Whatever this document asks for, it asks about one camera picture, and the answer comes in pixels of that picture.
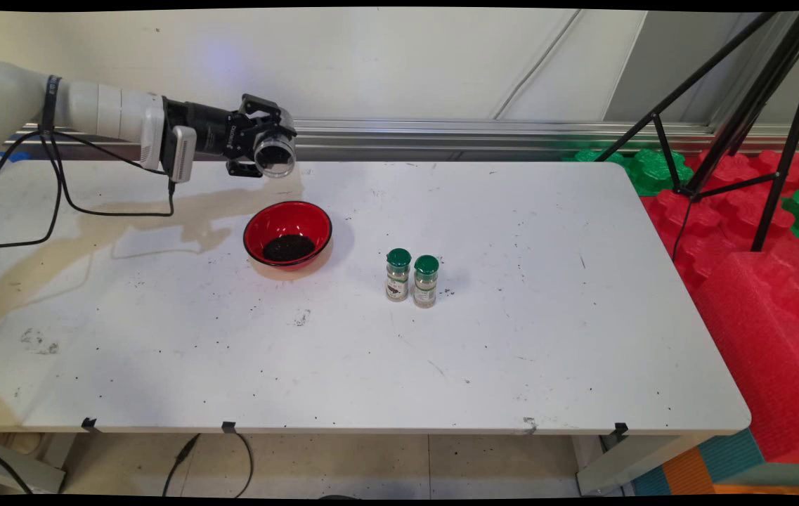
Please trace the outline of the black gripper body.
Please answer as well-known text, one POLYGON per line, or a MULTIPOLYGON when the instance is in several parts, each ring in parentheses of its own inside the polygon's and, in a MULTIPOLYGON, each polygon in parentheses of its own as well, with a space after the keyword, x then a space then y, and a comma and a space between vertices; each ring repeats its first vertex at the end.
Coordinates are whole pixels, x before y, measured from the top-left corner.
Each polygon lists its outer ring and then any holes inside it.
POLYGON ((229 160, 246 157, 254 163, 256 128, 260 118, 250 118, 244 113, 225 111, 199 103, 179 102, 167 97, 162 99, 164 107, 164 131, 162 131, 162 163, 174 161, 176 135, 174 127, 188 127, 196 134, 195 150, 229 160))

